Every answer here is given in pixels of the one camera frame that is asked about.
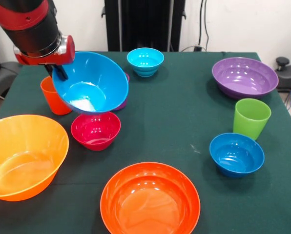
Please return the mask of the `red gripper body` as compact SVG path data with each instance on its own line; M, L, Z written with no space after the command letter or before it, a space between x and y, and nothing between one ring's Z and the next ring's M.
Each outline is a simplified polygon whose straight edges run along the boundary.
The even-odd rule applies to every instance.
M25 55L16 46L13 46L13 51L18 62L23 65L64 65L71 64L75 59L75 44L71 35L62 35L58 47L45 56Z

